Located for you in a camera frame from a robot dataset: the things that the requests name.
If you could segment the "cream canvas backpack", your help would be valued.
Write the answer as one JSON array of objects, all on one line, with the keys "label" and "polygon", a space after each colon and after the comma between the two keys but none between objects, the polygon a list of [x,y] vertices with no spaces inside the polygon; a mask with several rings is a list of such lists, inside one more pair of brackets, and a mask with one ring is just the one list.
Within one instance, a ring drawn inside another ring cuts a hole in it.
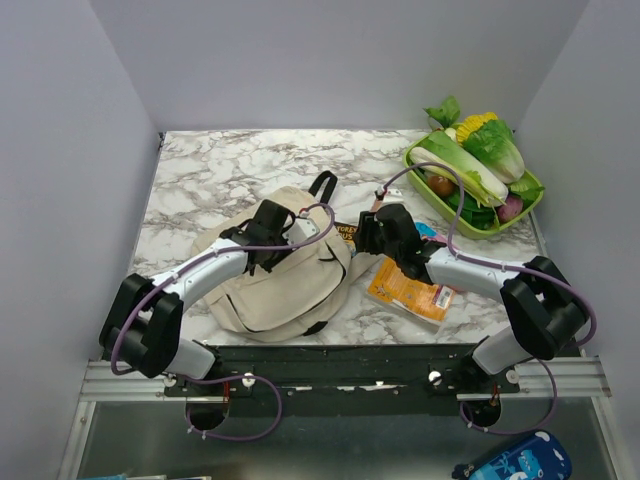
[{"label": "cream canvas backpack", "polygon": [[357,253],[333,228],[323,239],[289,252],[272,271],[232,278],[204,297],[218,325],[259,342],[322,330],[347,300],[350,286],[379,258]]}]

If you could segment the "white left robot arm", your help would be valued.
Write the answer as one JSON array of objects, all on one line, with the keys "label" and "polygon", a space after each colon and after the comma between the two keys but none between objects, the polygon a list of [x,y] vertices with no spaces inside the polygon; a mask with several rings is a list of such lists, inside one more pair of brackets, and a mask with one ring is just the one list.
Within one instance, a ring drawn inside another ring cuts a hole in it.
[{"label": "white left robot arm", "polygon": [[263,201],[254,215],[223,230],[201,253],[154,277],[131,274],[121,283],[99,336],[113,374],[187,378],[201,395],[222,380],[215,354],[181,337],[186,310],[224,282],[261,267],[269,272],[291,252],[309,246],[333,227],[331,207],[316,203],[294,213]]}]

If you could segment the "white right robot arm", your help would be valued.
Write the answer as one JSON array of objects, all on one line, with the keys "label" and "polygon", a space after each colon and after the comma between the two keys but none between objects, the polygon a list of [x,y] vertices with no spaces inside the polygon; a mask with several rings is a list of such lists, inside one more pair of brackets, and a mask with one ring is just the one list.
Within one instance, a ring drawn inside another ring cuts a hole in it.
[{"label": "white right robot arm", "polygon": [[553,359],[593,317],[585,300],[548,258],[525,263],[466,255],[446,243],[420,237],[401,204],[360,214],[356,251],[383,254],[409,279],[448,286],[503,304],[509,325],[481,341],[460,367],[460,379],[480,392],[507,367],[529,358]]}]

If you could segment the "169-Storey Treehouse book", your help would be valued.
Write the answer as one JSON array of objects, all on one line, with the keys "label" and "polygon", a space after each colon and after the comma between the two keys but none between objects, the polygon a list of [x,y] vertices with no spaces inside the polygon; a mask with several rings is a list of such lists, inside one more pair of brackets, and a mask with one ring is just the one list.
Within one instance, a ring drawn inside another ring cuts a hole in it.
[{"label": "169-Storey Treehouse book", "polygon": [[357,232],[357,227],[355,225],[336,222],[334,224],[336,230],[341,235],[342,239],[346,243],[351,252],[352,256],[356,255],[356,246],[355,246],[355,234]]}]

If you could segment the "yellow orange paperback book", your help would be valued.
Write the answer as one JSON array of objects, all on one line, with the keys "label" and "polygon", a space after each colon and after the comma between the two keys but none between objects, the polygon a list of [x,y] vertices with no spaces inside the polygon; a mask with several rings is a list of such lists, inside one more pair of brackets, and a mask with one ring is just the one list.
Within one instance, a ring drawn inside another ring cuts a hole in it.
[{"label": "yellow orange paperback book", "polygon": [[427,331],[436,333],[444,324],[456,290],[406,277],[393,260],[377,262],[366,288],[370,300]]}]

